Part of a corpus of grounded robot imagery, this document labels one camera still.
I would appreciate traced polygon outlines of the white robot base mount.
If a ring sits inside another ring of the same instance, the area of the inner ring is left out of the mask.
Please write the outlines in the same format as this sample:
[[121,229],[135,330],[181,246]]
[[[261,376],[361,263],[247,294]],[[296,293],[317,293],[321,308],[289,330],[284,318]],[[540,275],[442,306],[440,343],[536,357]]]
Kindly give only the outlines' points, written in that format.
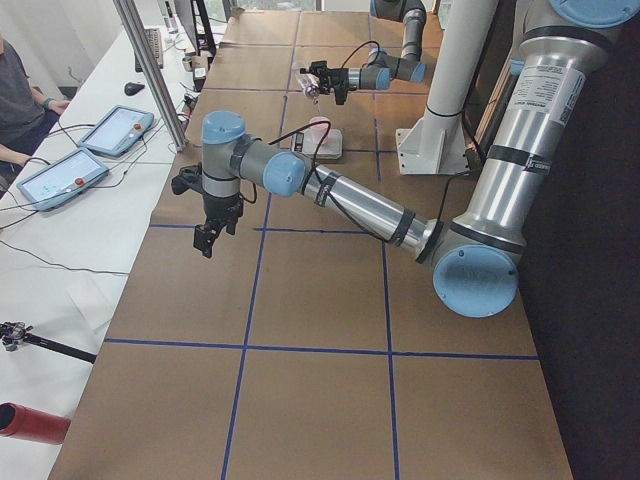
[[422,121],[395,133],[399,171],[403,175],[453,175],[469,169],[460,123],[452,129],[423,133]]

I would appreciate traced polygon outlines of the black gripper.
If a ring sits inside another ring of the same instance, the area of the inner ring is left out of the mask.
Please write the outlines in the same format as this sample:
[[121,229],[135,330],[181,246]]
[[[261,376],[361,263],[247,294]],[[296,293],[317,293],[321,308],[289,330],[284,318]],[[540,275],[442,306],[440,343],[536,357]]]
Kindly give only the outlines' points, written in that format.
[[331,91],[349,90],[349,69],[328,68],[325,60],[313,61],[309,66],[309,72],[313,75],[325,75],[326,80],[317,82],[319,94],[330,94]]
[[212,257],[213,245],[225,230],[236,233],[238,220],[243,216],[243,199],[239,194],[228,197],[215,197],[206,194],[203,197],[206,220],[204,225],[194,227],[193,246],[206,258]]

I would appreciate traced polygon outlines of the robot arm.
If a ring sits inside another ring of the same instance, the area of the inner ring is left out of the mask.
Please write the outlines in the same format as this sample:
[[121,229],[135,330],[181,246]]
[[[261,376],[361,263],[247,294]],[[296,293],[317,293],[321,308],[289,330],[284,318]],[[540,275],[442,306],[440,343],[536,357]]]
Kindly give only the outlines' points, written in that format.
[[501,313],[518,290],[522,227],[587,76],[601,68],[635,1],[533,1],[523,15],[522,67],[467,209],[450,221],[425,219],[309,156],[281,151],[246,130],[231,111],[202,123],[195,189],[206,221],[194,234],[205,256],[242,213],[239,186],[301,195],[361,231],[409,252],[427,267],[440,301],[470,318]]
[[[442,43],[430,87],[429,100],[453,98],[459,89],[459,102],[453,116],[464,110],[471,82],[481,63],[487,37],[491,31],[496,1],[454,1],[443,28]],[[321,95],[333,95],[337,105],[346,103],[352,92],[384,91],[394,81],[419,84],[426,80],[428,66],[422,61],[422,42],[427,26],[427,11],[420,1],[372,1],[370,15],[403,25],[401,52],[393,56],[378,41],[367,40],[363,46],[372,49],[360,67],[342,63],[331,67],[325,60],[316,60],[295,70],[304,94],[315,100]]]

